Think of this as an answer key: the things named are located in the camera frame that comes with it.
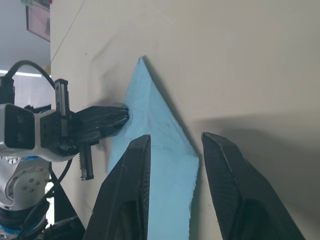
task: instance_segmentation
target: black mount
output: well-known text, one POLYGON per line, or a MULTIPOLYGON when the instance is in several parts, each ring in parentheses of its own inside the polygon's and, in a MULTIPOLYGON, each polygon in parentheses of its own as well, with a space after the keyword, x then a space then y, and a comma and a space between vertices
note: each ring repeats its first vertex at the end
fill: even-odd
POLYGON ((103 181, 83 240, 147 240, 151 138, 132 140, 103 181))
POLYGON ((115 135, 128 121, 129 110, 91 106, 74 113, 70 111, 68 81, 58 79, 54 85, 56 111, 40 119, 41 147, 63 157, 79 153, 81 180, 93 179, 91 146, 115 135))
POLYGON ((209 132, 202 143, 223 240, 304 240, 271 184, 237 145, 209 132))

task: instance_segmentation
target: white wall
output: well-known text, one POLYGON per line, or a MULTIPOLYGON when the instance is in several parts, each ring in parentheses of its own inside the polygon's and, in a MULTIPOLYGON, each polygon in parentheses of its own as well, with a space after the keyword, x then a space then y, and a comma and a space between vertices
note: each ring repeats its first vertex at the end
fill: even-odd
MULTIPOLYGON (((0 69, 20 60, 50 65, 50 43, 27 30, 26 6, 20 0, 0 0, 0 69)), ((37 72, 28 67, 22 71, 37 72)))
MULTIPOLYGON (((283 201, 320 216, 320 1, 87 0, 77 14, 81 2, 51 7, 52 75, 69 80, 71 108, 121 101, 146 55, 199 151, 203 131, 229 138, 283 201)), ((200 171, 190 235, 218 240, 200 171)))
POLYGON ((13 80, 15 105, 22 108, 27 105, 38 108, 52 104, 54 90, 44 77, 15 75, 13 80))

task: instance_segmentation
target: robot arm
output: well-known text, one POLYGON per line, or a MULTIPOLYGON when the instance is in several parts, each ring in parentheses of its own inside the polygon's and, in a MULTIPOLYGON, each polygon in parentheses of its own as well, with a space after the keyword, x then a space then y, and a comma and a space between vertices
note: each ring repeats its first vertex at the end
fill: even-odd
POLYGON ((1 234, 6 239, 21 235, 21 226, 32 232, 44 224, 49 162, 68 161, 79 153, 81 180, 93 179, 91 146, 116 134, 128 119, 126 107, 70 111, 68 82, 53 82, 33 62, 18 62, 0 77, 0 239, 1 234), (25 64, 38 69, 52 85, 56 110, 34 113, 14 105, 12 77, 25 64))

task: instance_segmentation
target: blue fabric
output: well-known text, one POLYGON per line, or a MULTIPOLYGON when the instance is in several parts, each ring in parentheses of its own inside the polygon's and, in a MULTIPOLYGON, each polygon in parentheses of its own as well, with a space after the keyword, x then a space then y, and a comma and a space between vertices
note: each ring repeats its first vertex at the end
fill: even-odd
POLYGON ((151 135, 148 240, 188 240, 199 158, 139 58, 124 103, 130 120, 112 138, 108 172, 130 141, 151 135))

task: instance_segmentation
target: beige wall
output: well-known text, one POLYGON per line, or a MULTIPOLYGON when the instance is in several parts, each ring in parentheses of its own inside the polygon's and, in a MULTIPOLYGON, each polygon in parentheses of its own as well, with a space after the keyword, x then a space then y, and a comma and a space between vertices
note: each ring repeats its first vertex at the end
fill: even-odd
MULTIPOLYGON (((202 131, 228 137, 283 201, 320 214, 320 1, 82 3, 55 0, 51 9, 52 75, 69 80, 74 111, 121 101, 138 57, 146 55, 199 153, 202 131)), ((87 219, 73 195, 82 187, 69 188, 87 219)), ((91 190, 88 213, 98 192, 91 190)), ((190 235, 221 239, 203 163, 190 235)), ((317 232, 313 239, 320 239, 317 232)))

